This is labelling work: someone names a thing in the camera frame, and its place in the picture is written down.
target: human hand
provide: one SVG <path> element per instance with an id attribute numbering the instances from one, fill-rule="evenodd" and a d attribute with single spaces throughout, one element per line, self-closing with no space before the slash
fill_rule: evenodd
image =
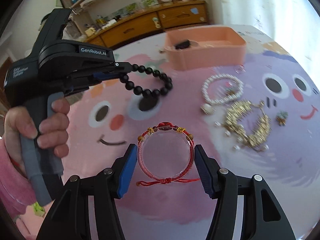
<path id="1" fill-rule="evenodd" d="M 59 99 L 52 103 L 52 109 L 56 114 L 41 122 L 39 126 L 41 135 L 37 142 L 42 149 L 54 148 L 53 153 L 62 158 L 69 153 L 66 130 L 69 125 L 67 114 L 70 104 L 65 98 Z M 29 139 L 34 139 L 38 135 L 33 120 L 23 106 L 11 108 L 7 112 L 4 120 L 4 143 L 10 158 L 19 165 L 21 172 L 26 176 L 21 155 L 20 133 Z"/>

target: sticker on drawer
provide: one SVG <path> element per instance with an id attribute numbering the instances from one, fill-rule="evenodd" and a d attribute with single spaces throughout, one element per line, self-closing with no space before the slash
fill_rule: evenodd
<path id="1" fill-rule="evenodd" d="M 199 10 L 198 10 L 198 8 L 196 8 L 196 7 L 190 9 L 190 11 L 191 11 L 193 14 L 199 14 Z"/>
<path id="2" fill-rule="evenodd" d="M 103 49 L 97 49 L 97 48 L 91 48 L 91 47 L 85 47 L 85 46 L 79 46 L 79 53 L 92 53 L 97 55 L 107 55 L 107 51 Z"/>

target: red smile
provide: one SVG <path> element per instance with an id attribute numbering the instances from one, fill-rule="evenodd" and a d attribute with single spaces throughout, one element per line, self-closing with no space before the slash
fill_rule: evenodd
<path id="1" fill-rule="evenodd" d="M 312 112 L 309 115 L 301 115 L 300 118 L 302 120 L 309 120 L 314 116 L 316 111 L 318 112 L 318 109 L 316 109 L 314 106 L 312 106 Z"/>

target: red braided bracelet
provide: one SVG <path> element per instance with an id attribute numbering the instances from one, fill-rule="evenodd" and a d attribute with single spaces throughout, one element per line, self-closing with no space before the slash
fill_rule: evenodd
<path id="1" fill-rule="evenodd" d="M 184 134 L 186 135 L 186 139 L 188 142 L 188 145 L 190 146 L 190 155 L 189 155 L 189 161 L 188 161 L 188 165 L 186 166 L 186 168 L 177 176 L 175 176 L 174 178 L 166 178 L 166 179 L 162 179 L 162 178 L 158 178 L 157 176 L 153 175 L 145 166 L 145 164 L 143 163 L 143 159 L 142 159 L 142 146 L 146 140 L 145 136 L 150 136 L 153 133 L 156 133 L 157 131 L 169 131 L 169 130 L 173 130 L 176 131 L 178 133 Z M 136 184 L 137 186 L 142 185 L 142 186 L 151 186 L 154 184 L 168 184 L 171 183 L 173 181 L 177 181 L 177 182 L 182 182 L 182 183 L 188 183 L 188 182 L 192 182 L 192 181 L 197 181 L 199 179 L 182 179 L 182 177 L 184 175 L 186 175 L 189 170 L 192 167 L 193 161 L 195 158 L 195 152 L 194 152 L 194 142 L 193 142 L 193 135 L 191 133 L 188 133 L 184 128 L 182 127 L 178 127 L 178 126 L 173 126 L 172 123 L 170 122 L 162 122 L 160 124 L 158 124 L 158 126 L 154 126 L 152 128 L 148 128 L 147 131 L 145 131 L 142 135 L 140 135 L 138 137 L 138 151 L 137 151 L 137 159 L 138 159 L 138 163 L 140 168 L 142 169 L 142 171 L 151 179 L 154 179 L 155 181 L 152 182 L 145 182 L 145 181 L 138 181 Z"/>

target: pink storage box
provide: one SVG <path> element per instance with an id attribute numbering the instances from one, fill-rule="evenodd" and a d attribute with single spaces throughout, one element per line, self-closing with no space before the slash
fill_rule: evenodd
<path id="1" fill-rule="evenodd" d="M 189 48 L 175 49 L 185 40 L 190 40 Z M 166 32 L 164 49 L 173 69 L 189 70 L 243 64 L 246 42 L 230 27 L 195 27 Z"/>

